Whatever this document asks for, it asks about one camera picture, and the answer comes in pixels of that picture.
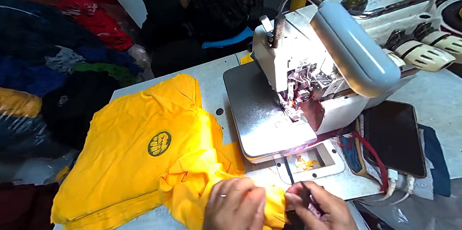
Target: overlock sewing machine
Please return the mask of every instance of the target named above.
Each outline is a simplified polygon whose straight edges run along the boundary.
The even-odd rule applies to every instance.
[[[418,70],[462,63],[462,39],[439,29],[434,0],[309,1],[274,21],[262,16],[255,61],[223,78],[245,157],[322,159],[320,177],[344,164],[318,136],[348,126]]]

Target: red fabric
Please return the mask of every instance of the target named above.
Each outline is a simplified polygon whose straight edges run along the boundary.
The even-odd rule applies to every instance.
[[[364,139],[358,132],[352,131],[351,134],[353,135],[354,138],[358,138],[358,140],[369,150],[372,155],[375,157],[378,168],[380,169],[380,178],[382,179],[382,186],[380,186],[380,190],[386,192],[388,190],[388,171],[385,168],[384,163],[380,160],[380,158],[377,155],[377,152],[375,152],[374,148],[371,146],[371,144]]]
[[[98,36],[108,48],[126,51],[133,45],[132,38],[117,21],[93,0],[63,0],[56,7]]]

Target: fist logo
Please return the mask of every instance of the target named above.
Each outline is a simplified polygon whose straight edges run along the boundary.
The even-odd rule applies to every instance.
[[[147,152],[151,156],[159,156],[169,148],[171,140],[172,137],[169,132],[160,132],[147,145]]]

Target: clothing pile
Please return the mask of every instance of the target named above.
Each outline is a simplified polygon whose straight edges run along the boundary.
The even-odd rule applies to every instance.
[[[29,1],[0,0],[0,19],[0,152],[57,158],[81,150],[93,114],[114,90],[139,82],[137,60],[114,49],[133,42],[114,35],[108,49],[55,7]]]
[[[51,205],[58,191],[58,183],[48,185],[0,184],[0,229],[52,230]]]
[[[117,21],[93,0],[63,0],[56,5],[63,14],[71,16],[81,26],[98,36],[111,49],[126,51],[133,41],[122,31]]]
[[[164,204],[199,230],[212,186],[244,173],[238,144],[222,136],[189,75],[119,97],[93,116],[51,220],[67,230],[115,229]],[[256,184],[266,188],[265,229],[282,228],[284,190]]]

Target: smartphone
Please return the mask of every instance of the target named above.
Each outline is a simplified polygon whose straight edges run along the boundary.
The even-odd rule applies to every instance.
[[[384,101],[364,111],[364,138],[377,152],[385,167],[401,174],[425,178],[426,169],[414,107],[407,103]],[[364,148],[365,159],[377,165]]]

